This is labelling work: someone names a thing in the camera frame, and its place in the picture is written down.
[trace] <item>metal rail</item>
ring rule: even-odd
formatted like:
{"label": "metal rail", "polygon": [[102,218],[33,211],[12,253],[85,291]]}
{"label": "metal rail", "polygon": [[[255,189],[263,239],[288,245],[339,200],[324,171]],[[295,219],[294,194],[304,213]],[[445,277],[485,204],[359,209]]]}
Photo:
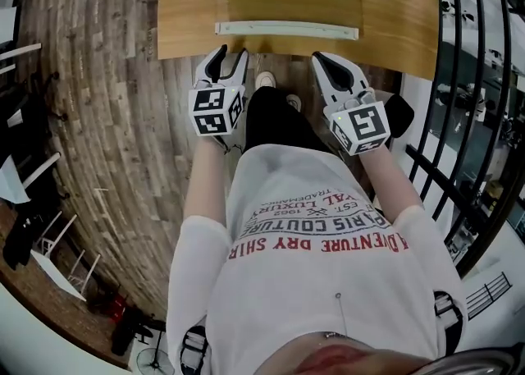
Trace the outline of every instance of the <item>metal rail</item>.
{"label": "metal rail", "polygon": [[[446,106],[446,114],[445,119],[443,120],[443,126],[441,127],[440,141],[437,144],[434,160],[432,161],[433,167],[437,167],[440,163],[441,155],[443,154],[443,149],[445,148],[446,136],[449,134],[450,125],[452,124],[450,117],[452,116],[452,110],[456,104],[456,98],[458,97],[459,58],[461,56],[461,48],[463,45],[463,27],[461,23],[463,20],[463,17],[461,16],[463,10],[461,9],[461,0],[454,0],[454,5],[456,14],[454,16],[454,60],[452,61],[452,76],[450,78],[450,97],[449,103]],[[421,200],[424,200],[427,197],[431,183],[432,179],[429,175],[427,176],[427,180],[425,181],[425,185],[423,186],[420,194]]]}
{"label": "metal rail", "polygon": [[501,10],[503,13],[503,33],[504,33],[504,60],[503,60],[503,75],[502,83],[500,88],[500,98],[495,113],[495,125],[489,139],[489,143],[486,149],[486,154],[482,159],[479,172],[476,180],[473,183],[472,189],[468,193],[462,193],[455,186],[455,180],[461,170],[468,146],[471,143],[473,135],[473,127],[475,122],[475,115],[477,110],[478,101],[481,96],[483,75],[485,71],[485,50],[486,50],[486,24],[485,24],[485,9],[483,0],[477,0],[477,23],[478,23],[478,39],[477,39],[477,64],[476,64],[476,76],[474,80],[474,88],[472,92],[472,100],[468,105],[469,117],[465,132],[459,147],[458,156],[454,164],[454,168],[450,174],[450,177],[445,176],[439,169],[439,163],[443,149],[445,147],[447,133],[450,127],[450,116],[454,110],[455,100],[457,98],[457,86],[458,86],[458,68],[459,68],[459,56],[461,52],[462,43],[462,11],[461,1],[454,0],[456,7],[455,17],[455,46],[454,46],[454,68],[451,76],[451,92],[449,103],[446,108],[445,119],[441,128],[441,136],[438,142],[438,148],[433,159],[430,161],[428,158],[423,156],[425,145],[427,142],[428,133],[430,130],[433,107],[436,100],[436,89],[437,89],[437,76],[440,73],[440,67],[442,63],[442,35],[443,35],[443,23],[442,15],[440,15],[440,42],[438,43],[438,53],[436,60],[436,76],[432,83],[430,101],[427,110],[427,116],[423,125],[423,133],[419,140],[419,145],[415,148],[412,145],[407,146],[406,153],[414,160],[413,167],[409,174],[411,181],[414,180],[418,168],[422,168],[427,173],[427,179],[421,192],[421,198],[425,199],[428,190],[430,189],[431,183],[435,182],[442,190],[443,195],[433,212],[432,217],[436,220],[446,204],[446,201],[450,199],[459,210],[459,215],[456,218],[454,224],[451,227],[449,234],[445,239],[445,243],[450,243],[460,227],[468,219],[468,223],[473,231],[477,233],[477,237],[474,242],[470,245],[470,248],[466,251],[464,256],[459,260],[457,269],[460,276],[465,276],[470,269],[475,265],[477,260],[483,255],[488,246],[494,240],[500,228],[504,224],[507,216],[509,215],[510,209],[514,205],[516,198],[519,195],[519,191],[523,187],[525,182],[525,141],[518,146],[519,154],[514,155],[517,159],[515,162],[515,172],[512,174],[514,177],[507,184],[503,190],[503,194],[497,202],[494,210],[490,216],[481,211],[476,205],[479,190],[482,186],[483,181],[486,178],[491,160],[495,151],[495,147],[500,138],[500,131],[504,121],[504,113],[507,105],[507,99],[509,96],[510,78],[512,71],[512,52],[511,52],[511,29],[510,29],[510,18],[509,18],[509,0],[500,0]]}
{"label": "metal rail", "polygon": [[[501,125],[503,124],[505,109],[507,107],[507,98],[509,97],[510,72],[511,72],[511,64],[512,64],[511,63],[512,53],[511,53],[511,47],[510,47],[510,39],[511,39],[510,17],[509,17],[510,14],[509,14],[509,5],[507,3],[507,0],[500,0],[500,1],[501,1],[501,10],[503,12],[504,60],[503,60],[503,78],[501,81],[500,101],[498,102],[498,109],[496,112],[496,122],[498,124],[495,130],[492,131],[491,139],[489,140],[489,144],[486,148],[485,157],[483,158],[482,165],[479,168],[477,178],[474,181],[474,185],[472,187],[472,199],[471,199],[472,203],[475,201],[477,193],[480,187],[482,186],[482,183],[485,180],[486,173],[489,169],[489,166],[491,165],[492,155],[494,154],[494,149],[495,149],[495,144],[500,138]],[[464,213],[460,213],[454,225],[452,225],[452,228],[450,229],[450,232],[446,237],[446,241],[450,241],[452,239],[452,237],[455,235],[455,233],[458,231],[458,229],[463,224],[464,220],[465,220]]]}
{"label": "metal rail", "polygon": [[[443,15],[441,14],[441,3],[443,0],[437,0],[440,7],[439,15],[439,27],[438,27],[438,40],[437,40],[437,53],[436,53],[436,71],[434,73],[434,81],[432,82],[432,87],[430,91],[430,100],[428,101],[427,116],[425,117],[425,124],[423,125],[423,132],[421,133],[421,139],[419,140],[418,153],[423,155],[423,150],[425,149],[425,144],[427,143],[428,131],[430,130],[430,124],[432,119],[432,113],[434,112],[434,101],[436,100],[437,92],[437,76],[441,68],[441,55],[443,53]],[[414,161],[412,165],[412,170],[410,171],[409,179],[413,182],[416,174],[418,173],[418,164]]]}
{"label": "metal rail", "polygon": [[502,272],[496,279],[483,285],[467,297],[468,319],[471,320],[494,304],[512,285]]}
{"label": "metal rail", "polygon": [[[458,157],[450,179],[454,181],[458,175],[459,169],[463,165],[465,154],[467,153],[468,141],[470,140],[473,133],[474,117],[476,115],[477,103],[482,92],[483,74],[485,71],[485,7],[483,0],[477,0],[477,64],[476,64],[476,77],[474,80],[474,91],[472,94],[472,105],[470,106],[470,115],[468,116],[467,127],[459,147]],[[443,207],[446,204],[447,196],[445,193],[440,198],[440,202],[437,204],[436,210],[432,215],[432,219],[437,220],[443,211]]]}

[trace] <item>wall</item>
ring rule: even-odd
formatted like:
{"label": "wall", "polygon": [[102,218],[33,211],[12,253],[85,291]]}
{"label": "wall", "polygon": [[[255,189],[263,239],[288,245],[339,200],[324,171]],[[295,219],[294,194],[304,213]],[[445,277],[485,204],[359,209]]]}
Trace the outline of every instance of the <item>wall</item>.
{"label": "wall", "polygon": [[465,277],[465,294],[504,272],[510,290],[493,305],[469,321],[459,350],[525,341],[525,245],[506,222],[476,267]]}
{"label": "wall", "polygon": [[126,375],[43,325],[0,285],[0,361],[11,375]]}

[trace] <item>black railing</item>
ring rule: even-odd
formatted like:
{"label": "black railing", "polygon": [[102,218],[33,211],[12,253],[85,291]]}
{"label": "black railing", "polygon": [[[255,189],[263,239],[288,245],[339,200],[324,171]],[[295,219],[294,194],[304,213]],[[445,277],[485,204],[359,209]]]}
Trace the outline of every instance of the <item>black railing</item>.
{"label": "black railing", "polygon": [[468,319],[471,320],[494,304],[512,285],[505,273],[486,283],[467,298]]}
{"label": "black railing", "polygon": [[439,44],[437,49],[436,58],[436,76],[431,87],[431,96],[427,110],[427,116],[423,126],[422,136],[419,141],[419,145],[415,148],[412,145],[407,146],[406,152],[413,159],[413,167],[410,172],[409,178],[414,181],[414,178],[418,172],[418,168],[421,168],[426,172],[427,178],[425,184],[420,193],[421,198],[424,200],[427,196],[428,190],[432,182],[435,182],[442,190],[443,195],[436,207],[432,212],[432,217],[437,220],[441,215],[443,207],[445,206],[448,199],[450,199],[457,209],[454,223],[451,226],[449,234],[446,236],[445,243],[450,247],[454,237],[459,233],[460,229],[465,228],[465,224],[468,227],[468,233],[471,235],[472,244],[464,254],[462,258],[457,262],[457,269],[459,275],[464,277],[476,264],[477,260],[483,255],[488,246],[494,240],[500,228],[503,226],[505,219],[510,213],[510,210],[519,195],[519,191],[523,187],[525,181],[525,143],[521,138],[522,142],[516,148],[519,151],[518,155],[514,155],[515,163],[513,163],[514,172],[511,172],[511,178],[509,178],[503,190],[503,193],[497,200],[497,204],[494,210],[487,216],[482,211],[478,202],[481,196],[480,189],[483,182],[486,179],[486,174],[491,165],[493,153],[496,145],[500,140],[501,127],[504,123],[505,112],[507,108],[507,100],[509,96],[511,71],[512,71],[512,53],[511,53],[511,29],[509,19],[509,4],[508,0],[500,0],[501,11],[503,16],[503,35],[504,35],[504,53],[503,53],[503,67],[502,77],[500,85],[500,96],[495,111],[495,120],[492,125],[492,133],[488,141],[486,153],[484,158],[480,161],[480,168],[475,181],[468,190],[459,190],[455,185],[455,181],[458,177],[459,171],[463,165],[466,153],[469,145],[472,143],[471,138],[473,135],[474,120],[477,111],[478,102],[480,101],[482,93],[482,83],[485,74],[485,51],[486,51],[486,26],[485,26],[485,11],[483,0],[477,0],[477,25],[478,25],[478,38],[477,38],[477,65],[476,75],[474,79],[474,86],[472,96],[468,100],[470,103],[467,107],[468,120],[464,130],[461,145],[459,146],[457,159],[454,164],[454,168],[450,174],[450,177],[445,176],[439,169],[438,165],[443,154],[447,135],[449,134],[450,127],[453,123],[451,120],[454,106],[457,98],[458,88],[458,73],[459,64],[461,63],[462,55],[462,10],[461,0],[454,0],[455,7],[455,38],[454,38],[454,59],[453,67],[450,76],[450,96],[446,107],[445,118],[441,126],[441,133],[439,142],[437,145],[436,153],[433,158],[429,160],[423,156],[423,151],[427,143],[427,137],[429,130],[431,129],[431,119],[433,116],[434,104],[437,95],[437,78],[440,73],[441,66],[443,63],[443,20],[440,15],[440,29],[439,29]]}

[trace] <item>floor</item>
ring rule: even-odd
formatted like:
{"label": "floor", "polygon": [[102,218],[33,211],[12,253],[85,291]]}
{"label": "floor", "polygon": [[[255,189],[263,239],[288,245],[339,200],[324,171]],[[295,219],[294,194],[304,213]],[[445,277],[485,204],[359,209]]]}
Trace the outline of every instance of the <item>floor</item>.
{"label": "floor", "polygon": [[[4,245],[15,219],[16,214],[0,202],[0,245]],[[67,252],[61,243],[61,262],[64,261],[63,254]],[[0,258],[0,284],[36,318],[69,342],[112,364],[126,367],[128,355],[120,357],[111,352],[111,334],[115,323],[101,314],[91,313],[84,302],[73,300],[42,272],[33,259],[27,266],[19,265],[13,271]],[[93,288],[96,289],[96,286],[90,286],[90,290]]]}
{"label": "floor", "polygon": [[[71,194],[65,214],[79,215],[71,236],[87,250],[88,260],[102,255],[97,269],[102,277],[162,319],[195,141],[186,99],[202,58],[157,60],[158,0],[21,0],[21,5],[19,45],[40,42],[43,49],[19,61],[19,78],[37,69],[61,77],[52,87],[52,107],[69,119],[51,120],[50,151],[62,153],[56,179]],[[232,62],[229,56],[226,68]],[[322,124],[309,59],[251,56],[248,94],[264,70],[301,96],[308,119],[335,144]],[[392,88],[393,72],[365,71],[375,88]],[[238,157],[229,153],[229,178]],[[362,176],[358,163],[350,165]]]}

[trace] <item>shoe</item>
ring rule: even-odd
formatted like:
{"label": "shoe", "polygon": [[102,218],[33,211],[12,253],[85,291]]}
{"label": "shoe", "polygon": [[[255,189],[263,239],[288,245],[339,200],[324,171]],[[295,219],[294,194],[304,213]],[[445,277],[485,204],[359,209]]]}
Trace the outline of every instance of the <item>shoe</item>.
{"label": "shoe", "polygon": [[303,106],[303,103],[301,102],[301,98],[297,95],[288,95],[286,97],[286,102],[291,107],[294,107],[298,112],[301,112],[301,107]]}
{"label": "shoe", "polygon": [[255,90],[263,86],[270,86],[272,88],[276,87],[276,77],[270,71],[259,73],[255,79]]}

